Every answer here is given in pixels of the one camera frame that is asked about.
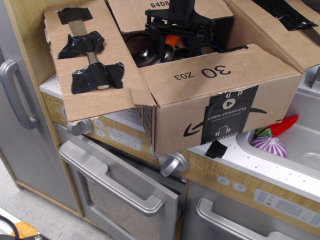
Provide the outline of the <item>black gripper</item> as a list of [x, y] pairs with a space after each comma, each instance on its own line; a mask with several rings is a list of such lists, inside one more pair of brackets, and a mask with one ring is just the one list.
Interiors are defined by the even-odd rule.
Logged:
[[[167, 9], [148, 9], [145, 11], [147, 21], [145, 29], [149, 31], [155, 54], [162, 58], [166, 48], [166, 26], [177, 25], [207, 27], [209, 33], [212, 32], [216, 24], [214, 19], [210, 19], [195, 11], [195, 0], [170, 0]], [[206, 32], [198, 30], [192, 37], [190, 56], [196, 57], [201, 54], [203, 44], [207, 42]]]

